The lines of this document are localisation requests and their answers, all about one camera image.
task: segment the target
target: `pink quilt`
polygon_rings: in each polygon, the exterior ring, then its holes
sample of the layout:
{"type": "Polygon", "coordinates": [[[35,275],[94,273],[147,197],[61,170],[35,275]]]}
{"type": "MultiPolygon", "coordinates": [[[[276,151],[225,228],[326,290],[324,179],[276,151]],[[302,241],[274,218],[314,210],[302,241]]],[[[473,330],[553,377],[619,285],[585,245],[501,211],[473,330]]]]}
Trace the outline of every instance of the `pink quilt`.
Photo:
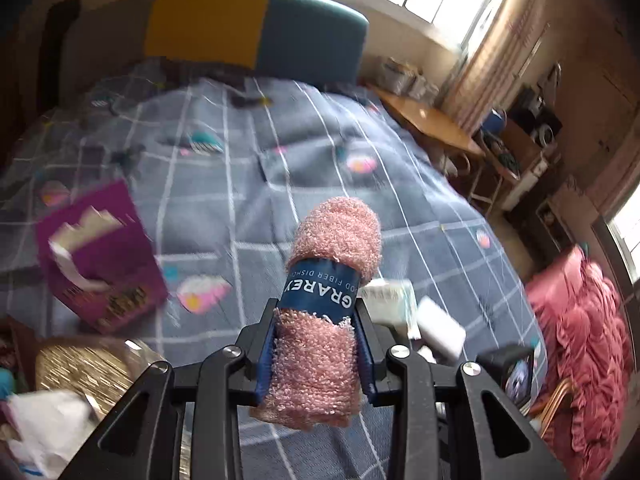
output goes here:
{"type": "Polygon", "coordinates": [[[600,480],[618,441],[633,371],[620,297],[578,246],[535,276],[526,291],[549,359],[539,399],[548,399],[564,378],[577,387],[572,411],[554,418],[545,441],[572,480],[600,480]]]}

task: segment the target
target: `bed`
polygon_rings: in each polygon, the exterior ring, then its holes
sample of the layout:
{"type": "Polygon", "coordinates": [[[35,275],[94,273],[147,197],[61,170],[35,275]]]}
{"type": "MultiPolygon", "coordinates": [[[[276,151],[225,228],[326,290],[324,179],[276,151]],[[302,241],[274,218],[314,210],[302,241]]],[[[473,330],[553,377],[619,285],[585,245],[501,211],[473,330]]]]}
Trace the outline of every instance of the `bed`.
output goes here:
{"type": "MultiPolygon", "coordinates": [[[[379,276],[412,280],[418,300],[429,296],[465,327],[461,361],[508,342],[538,346],[535,398],[546,373],[543,337],[500,242],[377,98],[354,84],[364,17],[326,0],[248,1],[127,0],[58,30],[60,63],[40,71],[54,78],[47,99],[60,105],[24,134],[0,179],[2,313],[41,336],[87,330],[51,297],[36,264],[33,224],[47,212],[51,181],[72,200],[126,179],[171,295],[117,335],[142,339],[174,365],[204,359],[257,322],[282,291],[298,221],[327,198],[354,196],[380,217],[379,276]],[[205,4],[252,18],[212,17],[205,4]],[[159,7],[169,15],[158,16],[159,7]],[[185,13],[190,24],[167,33],[185,13]],[[235,30],[249,22],[258,33],[235,30]],[[231,43],[216,47],[216,59],[205,59],[206,48],[183,49],[203,36],[231,43]],[[238,54],[238,41],[256,45],[238,54]],[[222,152],[194,150],[202,134],[222,152]],[[202,315],[176,298],[178,284],[196,274],[232,286],[202,315]]],[[[365,404],[347,429],[304,433],[241,411],[244,478],[384,478],[391,417],[365,404]]]]}

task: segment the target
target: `blue paper label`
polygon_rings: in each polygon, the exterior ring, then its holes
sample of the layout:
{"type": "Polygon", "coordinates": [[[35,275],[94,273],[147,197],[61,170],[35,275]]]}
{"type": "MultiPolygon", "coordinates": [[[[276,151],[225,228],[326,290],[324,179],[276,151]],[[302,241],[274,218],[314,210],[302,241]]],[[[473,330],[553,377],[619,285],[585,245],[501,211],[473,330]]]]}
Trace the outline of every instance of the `blue paper label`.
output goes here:
{"type": "Polygon", "coordinates": [[[301,260],[291,267],[278,306],[338,324],[353,314],[359,285],[360,274],[351,267],[321,258],[301,260]]]}

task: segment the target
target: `purple box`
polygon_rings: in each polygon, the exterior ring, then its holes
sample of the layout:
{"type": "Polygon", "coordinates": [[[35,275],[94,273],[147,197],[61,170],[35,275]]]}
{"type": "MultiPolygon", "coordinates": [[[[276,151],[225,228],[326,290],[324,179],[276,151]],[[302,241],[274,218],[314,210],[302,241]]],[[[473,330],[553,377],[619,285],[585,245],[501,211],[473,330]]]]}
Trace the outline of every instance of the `purple box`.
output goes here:
{"type": "Polygon", "coordinates": [[[122,180],[40,220],[36,239],[53,295],[99,332],[119,329],[168,295],[122,180]]]}

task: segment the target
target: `floor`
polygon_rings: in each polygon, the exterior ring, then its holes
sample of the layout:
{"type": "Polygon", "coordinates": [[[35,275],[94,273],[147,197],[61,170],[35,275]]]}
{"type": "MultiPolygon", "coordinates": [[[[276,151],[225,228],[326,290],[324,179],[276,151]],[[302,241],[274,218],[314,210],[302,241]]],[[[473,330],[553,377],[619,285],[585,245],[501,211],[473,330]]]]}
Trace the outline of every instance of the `floor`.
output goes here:
{"type": "Polygon", "coordinates": [[[505,220],[502,212],[499,210],[492,212],[487,220],[494,230],[496,237],[504,247],[504,251],[507,253],[511,265],[518,273],[522,282],[526,284],[538,271],[538,265],[522,243],[518,232],[505,220]]]}

